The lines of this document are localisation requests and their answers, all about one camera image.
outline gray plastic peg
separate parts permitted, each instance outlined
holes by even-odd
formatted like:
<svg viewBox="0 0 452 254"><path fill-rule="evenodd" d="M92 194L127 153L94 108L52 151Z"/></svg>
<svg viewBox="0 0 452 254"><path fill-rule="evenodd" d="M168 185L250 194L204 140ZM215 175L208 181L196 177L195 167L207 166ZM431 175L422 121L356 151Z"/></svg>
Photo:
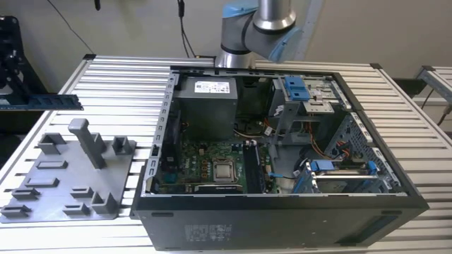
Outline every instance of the gray plastic peg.
<svg viewBox="0 0 452 254"><path fill-rule="evenodd" d="M95 139L92 138L88 130L90 122L87 119L72 119L70 124L70 132L78 137L80 146L91 160L95 168L106 167L106 160L102 157L102 147L96 145Z"/></svg>

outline orange wire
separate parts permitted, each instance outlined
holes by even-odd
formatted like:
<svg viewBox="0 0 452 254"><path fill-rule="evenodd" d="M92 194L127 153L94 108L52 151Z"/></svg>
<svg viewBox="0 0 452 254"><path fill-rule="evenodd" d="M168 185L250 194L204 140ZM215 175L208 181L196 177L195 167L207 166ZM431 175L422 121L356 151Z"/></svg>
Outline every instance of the orange wire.
<svg viewBox="0 0 452 254"><path fill-rule="evenodd" d="M312 149L316 151L316 153L318 153L322 157L324 157L324 158L327 158L327 159L331 159L331 158L322 152L322 150L320 150L320 148L319 148L319 146L318 146L318 143L316 143L316 141L315 141L315 139L314 139L311 123L308 123L308 129L310 129L310 135L311 135L311 146L312 146Z"/></svg>

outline blue plastic latch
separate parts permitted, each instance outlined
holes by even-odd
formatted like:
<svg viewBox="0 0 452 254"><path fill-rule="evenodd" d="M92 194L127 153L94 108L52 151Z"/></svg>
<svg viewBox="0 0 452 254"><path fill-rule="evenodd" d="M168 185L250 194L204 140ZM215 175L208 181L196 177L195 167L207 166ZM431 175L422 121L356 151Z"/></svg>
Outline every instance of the blue plastic latch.
<svg viewBox="0 0 452 254"><path fill-rule="evenodd" d="M315 161L311 163L311 170L312 171L318 171L319 170L318 163Z"/></svg>
<svg viewBox="0 0 452 254"><path fill-rule="evenodd" d="M378 168L376 168L375 162L372 160L370 160L367 165L368 165L368 174L370 175L376 175Z"/></svg>
<svg viewBox="0 0 452 254"><path fill-rule="evenodd" d="M284 85L290 92L290 98L294 101L308 101L310 100L310 92L306 89L304 81L300 77L286 77Z"/></svg>
<svg viewBox="0 0 452 254"><path fill-rule="evenodd" d="M312 168L312 165L315 165L315 168L319 171L336 170L330 160L315 160L314 163L311 164L311 168Z"/></svg>

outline white wall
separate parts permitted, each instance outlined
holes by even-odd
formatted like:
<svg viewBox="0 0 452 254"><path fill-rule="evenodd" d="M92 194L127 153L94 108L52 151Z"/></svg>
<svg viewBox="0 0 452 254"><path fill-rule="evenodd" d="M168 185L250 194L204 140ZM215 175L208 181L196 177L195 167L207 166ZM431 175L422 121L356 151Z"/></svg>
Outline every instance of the white wall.
<svg viewBox="0 0 452 254"><path fill-rule="evenodd" d="M228 0L186 0L184 27L195 53L220 49L222 7ZM99 55L186 57L176 0L52 0ZM308 0L294 1L304 23ZM59 90L88 50L47 0L2 0L0 13L18 17L27 57L47 87Z"/></svg>
<svg viewBox="0 0 452 254"><path fill-rule="evenodd" d="M452 66L451 0L326 0L306 60L382 64L392 77Z"/></svg>
<svg viewBox="0 0 452 254"><path fill-rule="evenodd" d="M95 53L184 57L176 0L52 0ZM222 5L186 0L186 31L195 52L215 55ZM304 24L310 0L294 0ZM422 65L452 66L451 0L324 0L307 61L379 62L394 77L414 77ZM0 14L18 17L27 57L47 87L58 91L88 50L47 0L2 0ZM443 107L428 112L438 121ZM452 130L452 121L444 123Z"/></svg>

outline blue drive bay bracket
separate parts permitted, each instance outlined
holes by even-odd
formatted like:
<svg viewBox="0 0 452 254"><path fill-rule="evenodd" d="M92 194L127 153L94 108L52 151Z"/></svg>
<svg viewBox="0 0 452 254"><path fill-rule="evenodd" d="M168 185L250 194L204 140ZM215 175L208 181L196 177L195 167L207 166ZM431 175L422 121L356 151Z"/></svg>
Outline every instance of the blue drive bay bracket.
<svg viewBox="0 0 452 254"><path fill-rule="evenodd" d="M308 101L311 96L306 88L306 83L302 77L287 76L284 78L284 85L288 90L290 99L292 101Z"/></svg>

